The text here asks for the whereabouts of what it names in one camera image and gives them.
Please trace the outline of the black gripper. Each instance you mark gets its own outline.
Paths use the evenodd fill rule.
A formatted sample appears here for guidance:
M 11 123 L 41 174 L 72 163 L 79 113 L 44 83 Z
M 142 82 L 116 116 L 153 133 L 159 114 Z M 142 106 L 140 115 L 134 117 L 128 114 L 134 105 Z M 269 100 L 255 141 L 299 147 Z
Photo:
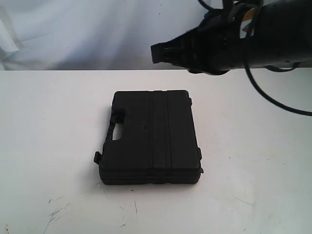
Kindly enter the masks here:
M 208 11 L 197 27 L 172 40 L 152 45 L 152 62 L 168 63 L 193 74 L 219 76 L 227 73 L 230 69 L 222 65 L 225 59 L 217 62 L 216 56 L 239 40 L 239 25 L 245 12 L 246 7 Z

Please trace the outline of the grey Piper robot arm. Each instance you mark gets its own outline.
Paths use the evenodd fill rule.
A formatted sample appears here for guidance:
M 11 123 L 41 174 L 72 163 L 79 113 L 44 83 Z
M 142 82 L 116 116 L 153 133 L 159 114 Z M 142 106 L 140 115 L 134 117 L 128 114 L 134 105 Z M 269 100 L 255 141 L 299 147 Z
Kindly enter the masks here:
M 222 75 L 244 67 L 302 62 L 312 57 L 312 3 L 280 0 L 257 10 L 242 0 L 206 13 L 198 27 L 151 46 L 153 63 L 169 63 L 191 73 Z

